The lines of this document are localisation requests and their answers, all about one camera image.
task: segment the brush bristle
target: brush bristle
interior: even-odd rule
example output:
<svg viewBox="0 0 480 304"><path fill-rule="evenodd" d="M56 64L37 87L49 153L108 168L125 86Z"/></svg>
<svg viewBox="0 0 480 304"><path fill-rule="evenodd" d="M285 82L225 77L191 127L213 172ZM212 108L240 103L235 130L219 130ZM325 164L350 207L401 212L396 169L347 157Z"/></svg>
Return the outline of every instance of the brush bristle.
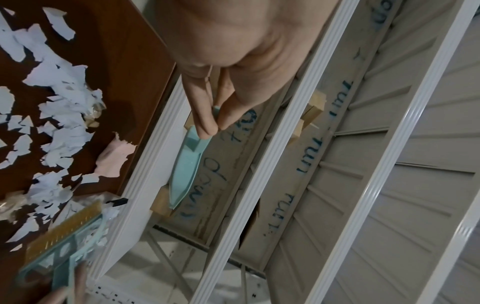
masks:
<svg viewBox="0 0 480 304"><path fill-rule="evenodd" d="M63 223L52 230L49 230L44 235L38 237L36 240L31 242L26 249L25 265L47 252L50 248L61 242L66 237L72 235L75 231L83 227L101 212L102 204L100 201L97 201L72 215L63 221Z"/></svg>

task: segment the human hand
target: human hand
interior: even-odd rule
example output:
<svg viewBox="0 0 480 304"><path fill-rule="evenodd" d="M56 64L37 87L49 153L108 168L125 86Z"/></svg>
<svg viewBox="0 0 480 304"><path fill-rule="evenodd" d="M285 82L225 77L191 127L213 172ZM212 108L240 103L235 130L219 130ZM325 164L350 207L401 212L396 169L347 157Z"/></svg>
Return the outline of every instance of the human hand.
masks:
<svg viewBox="0 0 480 304"><path fill-rule="evenodd" d="M87 283L87 263L83 262L75 269L75 304L84 304ZM62 304L67 296L68 287L62 287L47 294L38 304Z"/></svg>
<svg viewBox="0 0 480 304"><path fill-rule="evenodd" d="M158 31L200 138L268 100L298 70L338 0L160 0ZM215 100L209 81L221 67ZM220 106L217 121L212 106Z"/></svg>

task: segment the pile of paper scraps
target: pile of paper scraps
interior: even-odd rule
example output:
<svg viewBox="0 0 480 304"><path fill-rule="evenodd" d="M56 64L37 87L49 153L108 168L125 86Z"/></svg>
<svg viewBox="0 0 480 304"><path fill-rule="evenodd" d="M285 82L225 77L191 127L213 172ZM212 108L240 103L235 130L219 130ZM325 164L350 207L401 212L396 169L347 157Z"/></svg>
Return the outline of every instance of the pile of paper scraps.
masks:
<svg viewBox="0 0 480 304"><path fill-rule="evenodd" d="M63 16L65 12L52 9L43 9L53 29L62 37L71 40L75 31L66 24ZM43 224L48 223L60 210L60 205L69 201L73 195L70 187L62 187L60 183L68 175L74 156L86 142L92 139L93 133L88 127L97 127L95 121L105 109L100 89L91 90L85 81L87 66L73 66L67 60L58 56L47 44L39 24L29 29L13 31L5 20L5 12L15 18L15 12L0 8L0 47L10 57L21 62L25 59L25 48L28 49L39 64L33 68L23 81L29 86L50 87L55 93L48 100L38 105L40 119L53 119L58 128L50 121L37 126L38 133L45 133L52 138L51 142L42 145L45 155L40 160L44 166L52 168L52 172L33 176L34 183L24 195L24 204L36 204L35 212L30 213L26 223L7 242L16 242L29 232L37 231L37 219ZM8 153L6 160L0 163L0 169L14 164L15 160L30 153L30 130L34 126L30 116L11 115L15 96L5 87L0 87L0 123L8 123L8 130L19 130L23 133L15 142L13 149ZM7 145L0 139L0 148ZM77 180L81 175L72 177ZM98 182L99 175L92 173L81 177L80 183ZM13 250L22 247L20 244Z"/></svg>

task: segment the wooden tabletop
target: wooden tabletop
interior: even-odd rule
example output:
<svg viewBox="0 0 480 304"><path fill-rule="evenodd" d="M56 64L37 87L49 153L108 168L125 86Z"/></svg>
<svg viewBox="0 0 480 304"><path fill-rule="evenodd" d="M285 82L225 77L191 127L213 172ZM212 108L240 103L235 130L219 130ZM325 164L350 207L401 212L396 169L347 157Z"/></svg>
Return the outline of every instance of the wooden tabletop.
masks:
<svg viewBox="0 0 480 304"><path fill-rule="evenodd" d="M47 37L47 44L73 65L87 65L86 82L92 89L103 91L107 109L98 119L100 127L96 129L92 140L74 156L69 176L63 179L63 186L71 184L70 177L73 175L94 171L98 155L114 138L114 132L118 132L121 139L136 145L142 142L175 64L158 36L129 0L0 0L0 7L16 12L10 16L2 11L13 30L28 28L34 23L40 24ZM65 20L76 31L75 38L66 41L59 36L48 23L42 7L67 12ZM53 93L49 88L30 87L22 83L38 65L32 54L29 51L26 53L26 59L18 63L0 50L0 86L7 86L15 95L12 114L30 115L33 124L39 126L47 120L39 119L38 104L45 102L46 97ZM7 131L6 124L0 125L0 138L8 144L8 147L0 149L0 160L5 159L20 135L17 131ZM0 170L0 199L12 191L27 191L35 173L52 170L40 163L40 158L44 155L40 145L50 142L51 138L46 134L38 134L33 128L31 138L31 153L19 157L14 165ZM101 177L99 183L82 185L75 194L103 191L119 193L128 178L134 158L134 155L129 156L119 178ZM33 206L22 210L22 213L29 212L29 208ZM5 303L35 302L35 297L42 295L41 292L37 295L14 292L9 287L11 278L21 265L24 252L10 252L17 244L5 244L5 241L24 221L25 218L19 219L15 226L6 221L0 222L2 303L5 298ZM39 233L24 238L23 247ZM9 289L10 295L4 296Z"/></svg>

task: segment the teal dustpan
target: teal dustpan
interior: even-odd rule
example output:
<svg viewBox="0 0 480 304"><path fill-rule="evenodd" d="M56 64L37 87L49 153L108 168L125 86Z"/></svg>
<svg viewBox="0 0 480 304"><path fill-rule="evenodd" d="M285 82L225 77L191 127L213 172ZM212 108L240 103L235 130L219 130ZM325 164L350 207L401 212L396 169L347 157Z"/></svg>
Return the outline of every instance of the teal dustpan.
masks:
<svg viewBox="0 0 480 304"><path fill-rule="evenodd" d="M219 111L215 107L213 116L217 117ZM170 176L170 209L175 209L189 192L210 139L200 139L195 126L187 131Z"/></svg>

